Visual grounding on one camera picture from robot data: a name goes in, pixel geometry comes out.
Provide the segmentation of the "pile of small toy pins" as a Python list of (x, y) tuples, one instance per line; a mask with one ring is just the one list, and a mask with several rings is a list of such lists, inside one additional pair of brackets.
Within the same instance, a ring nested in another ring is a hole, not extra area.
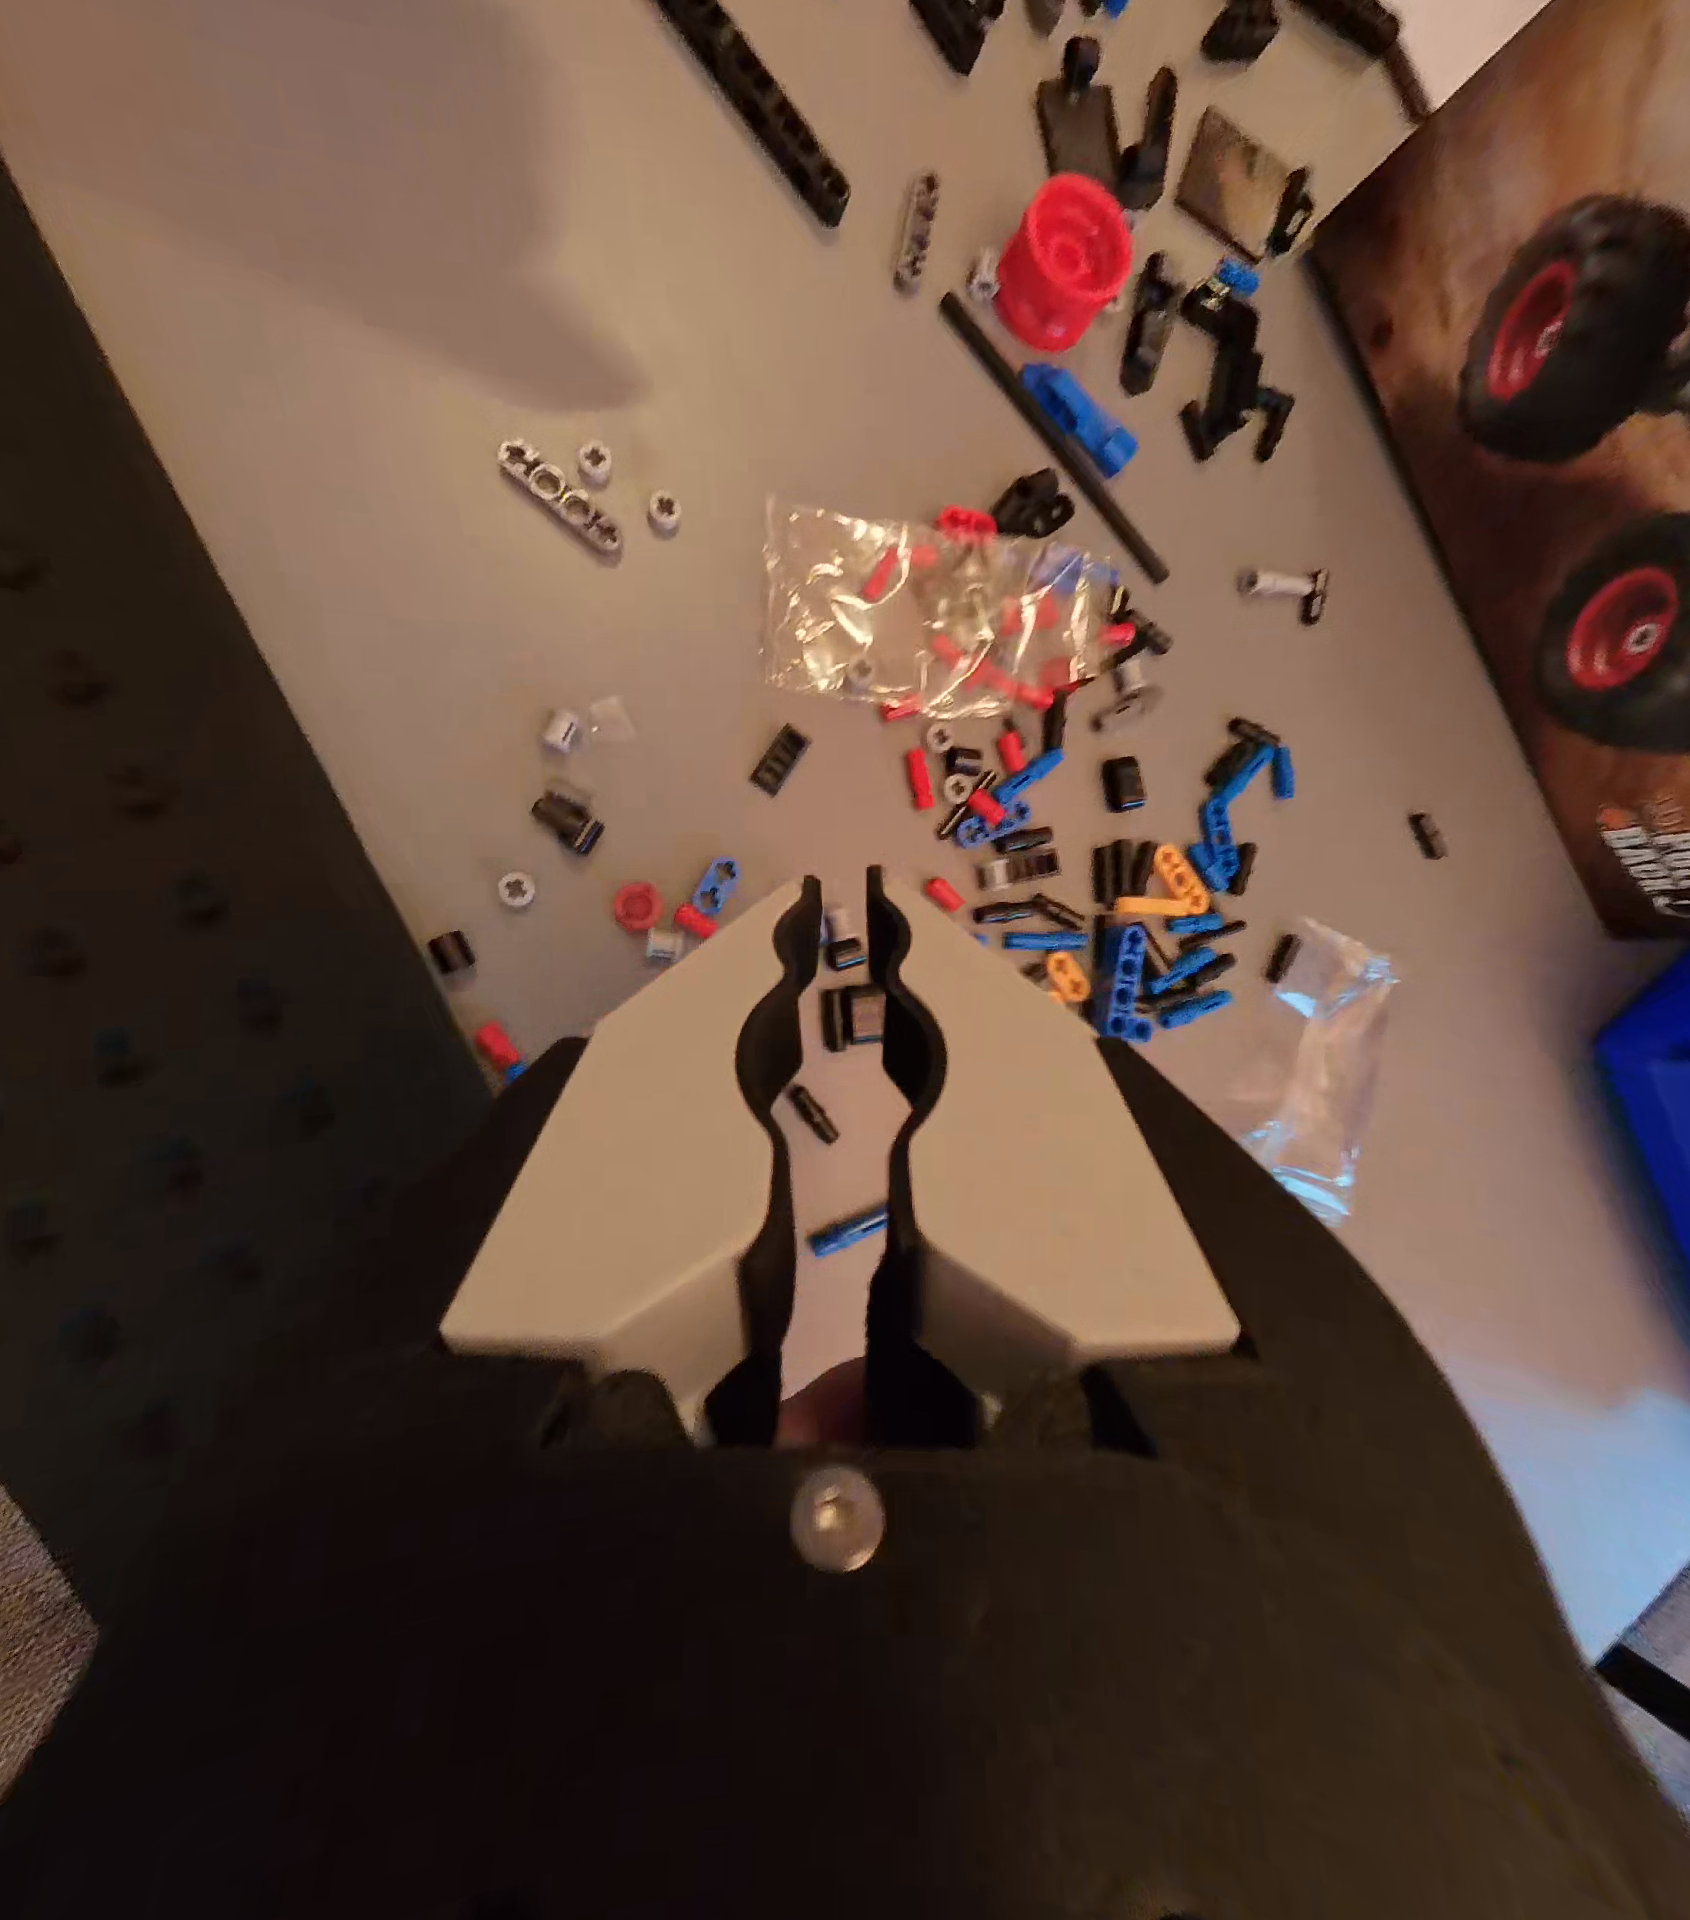
[(1129, 828), (1066, 858), (1039, 807), (1066, 765), (1062, 698), (1046, 719), (1039, 752), (1009, 725), (989, 765), (954, 753), (942, 840), (947, 854), (970, 857), (970, 875), (929, 874), (925, 898), (978, 945), (1019, 956), (1024, 974), (1101, 1040), (1144, 1044), (1221, 1013), (1235, 1001), (1238, 903), (1260, 864), (1238, 812), (1254, 796), (1295, 798), (1291, 742), (1265, 722), (1231, 717), (1176, 840), (1143, 828), (1151, 795), (1137, 755), (1100, 755), (1097, 796)]

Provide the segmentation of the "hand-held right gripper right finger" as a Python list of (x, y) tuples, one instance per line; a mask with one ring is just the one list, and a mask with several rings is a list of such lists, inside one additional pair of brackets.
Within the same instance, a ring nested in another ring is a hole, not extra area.
[(869, 865), (881, 1068), (904, 1101), (864, 1307), (864, 1435), (973, 1445), (1090, 1367), (1231, 1355), (1241, 1320), (1116, 1066), (918, 886)]

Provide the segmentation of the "light grey thin beam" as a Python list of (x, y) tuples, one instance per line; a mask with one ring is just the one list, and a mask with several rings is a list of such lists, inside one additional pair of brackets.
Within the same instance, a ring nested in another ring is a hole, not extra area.
[(505, 439), (495, 447), (499, 477), (565, 534), (578, 540), (599, 563), (614, 567), (623, 559), (625, 533), (621, 522), (604, 508), (593, 494), (573, 480), (567, 470), (550, 462), (534, 445)]

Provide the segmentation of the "black flat toy panel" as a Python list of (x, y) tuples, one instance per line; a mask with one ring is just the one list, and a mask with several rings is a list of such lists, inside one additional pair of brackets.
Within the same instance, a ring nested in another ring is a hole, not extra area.
[(1287, 256), (1311, 225), (1311, 170), (1291, 164), (1221, 108), (1196, 121), (1172, 204), (1250, 261)]

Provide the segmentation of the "toy truck set box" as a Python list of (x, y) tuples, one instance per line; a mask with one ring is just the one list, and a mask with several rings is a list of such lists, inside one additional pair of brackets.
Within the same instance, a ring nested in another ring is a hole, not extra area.
[(1307, 263), (1602, 923), (1690, 933), (1690, 2), (1535, 13)]

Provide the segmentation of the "red toy wheel rim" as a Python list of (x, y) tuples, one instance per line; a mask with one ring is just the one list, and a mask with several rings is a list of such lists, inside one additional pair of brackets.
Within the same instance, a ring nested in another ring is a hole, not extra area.
[(991, 307), (1024, 347), (1072, 349), (1132, 267), (1132, 227), (1114, 193), (1083, 173), (1054, 173), (1000, 252)]

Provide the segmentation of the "long black toy axle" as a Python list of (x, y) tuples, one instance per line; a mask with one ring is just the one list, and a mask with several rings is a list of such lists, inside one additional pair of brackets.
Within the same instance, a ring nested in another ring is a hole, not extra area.
[(1143, 578), (1162, 586), (1168, 581), (1168, 563), (1156, 548), (1147, 540), (1135, 522), (1111, 497), (1105, 480), (1083, 459), (1074, 437), (1065, 436), (1056, 423), (1039, 407), (1031, 388), (1012, 362), (1005, 361), (1000, 347), (993, 347), (973, 311), (955, 292), (944, 292), (935, 301), (935, 311), (949, 330), (964, 346), (977, 370), (989, 379), (1012, 409), (1021, 418), (1025, 429), (1049, 451), (1052, 462), (1074, 482), (1074, 490), (1090, 505), (1103, 528), (1121, 544), (1121, 550), (1135, 563)]

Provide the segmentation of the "small clear bag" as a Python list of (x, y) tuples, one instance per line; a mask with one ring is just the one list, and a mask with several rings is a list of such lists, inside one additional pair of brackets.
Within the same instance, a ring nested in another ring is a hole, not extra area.
[(1232, 1141), (1335, 1231), (1355, 1208), (1399, 983), (1382, 948), (1295, 917), (1266, 962), (1251, 1049), (1231, 1089)]

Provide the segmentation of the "blue toy fairing piece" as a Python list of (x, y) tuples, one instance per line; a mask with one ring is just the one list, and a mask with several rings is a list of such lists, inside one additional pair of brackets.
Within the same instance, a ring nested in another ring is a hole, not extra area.
[(1097, 467), (1116, 478), (1134, 459), (1134, 431), (1108, 412), (1074, 372), (1049, 362), (1025, 362), (1019, 383), (1041, 414)]

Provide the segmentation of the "long black toy beam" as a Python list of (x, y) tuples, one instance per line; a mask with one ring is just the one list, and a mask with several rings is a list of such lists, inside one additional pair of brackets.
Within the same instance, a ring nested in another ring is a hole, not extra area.
[(655, 2), (655, 9), (810, 216), (838, 229), (849, 183), (731, 13), (718, 2)]

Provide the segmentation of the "black hinged toy panel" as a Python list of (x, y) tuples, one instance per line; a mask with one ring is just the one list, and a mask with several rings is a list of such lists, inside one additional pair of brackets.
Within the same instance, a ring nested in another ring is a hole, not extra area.
[(1059, 71), (1033, 95), (1049, 176), (1074, 173), (1101, 189), (1119, 185), (1121, 141), (1114, 95), (1100, 80), (1094, 36), (1066, 39)]

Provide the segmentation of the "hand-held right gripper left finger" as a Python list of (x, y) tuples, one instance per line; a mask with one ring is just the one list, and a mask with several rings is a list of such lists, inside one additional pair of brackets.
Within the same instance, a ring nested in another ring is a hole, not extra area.
[(820, 927), (818, 880), (790, 880), (596, 1021), (444, 1309), (451, 1352), (651, 1374), (716, 1441), (775, 1441), (796, 1268), (775, 1108)]

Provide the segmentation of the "clear bag with pieces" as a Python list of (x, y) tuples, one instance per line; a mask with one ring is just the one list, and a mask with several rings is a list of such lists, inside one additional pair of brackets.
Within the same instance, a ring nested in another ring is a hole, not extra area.
[(769, 683), (899, 717), (1041, 712), (1135, 639), (1119, 572), (1065, 534), (966, 545), (771, 496), (761, 563)]

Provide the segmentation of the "grey desk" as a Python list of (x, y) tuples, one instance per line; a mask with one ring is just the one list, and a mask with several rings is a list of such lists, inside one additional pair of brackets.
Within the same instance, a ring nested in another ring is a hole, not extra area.
[[(651, 4), (0, 4), (0, 154), (409, 938), (468, 929), (454, 1013), (531, 1049), (636, 990), (619, 875), (925, 872), (898, 732), (761, 684), (766, 497), (922, 515), (1039, 462), (932, 301), (1043, 173), (1056, 46), (1012, 9), (961, 82), (906, 4), (729, 11), (849, 181), (838, 229)], [(1394, 958), (1349, 1241), (1599, 1654), (1690, 1561), (1690, 1306), (1587, 1063), (1666, 948), (1602, 933), (1292, 263), (1265, 330), (1296, 395), (1268, 465), (1190, 462), (1188, 337), (1132, 409), (1116, 496), (1174, 635), (1126, 736), (1149, 828), (1179, 833), (1227, 715), (1292, 741), (1237, 970), (1291, 917)], [(495, 467), (522, 439), (579, 482), (588, 437), (614, 567)], [(1320, 623), (1245, 567), (1324, 567)], [(746, 776), (782, 724), (810, 752), (771, 798)]]

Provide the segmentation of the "black curved toy piece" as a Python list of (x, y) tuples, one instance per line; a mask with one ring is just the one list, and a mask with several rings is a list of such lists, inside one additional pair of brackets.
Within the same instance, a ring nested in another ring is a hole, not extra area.
[(1124, 341), (1121, 347), (1121, 392), (1143, 398), (1154, 384), (1162, 370), (1188, 284), (1179, 274), (1174, 260), (1165, 252), (1144, 258), (1135, 274), (1132, 311), (1126, 319)]

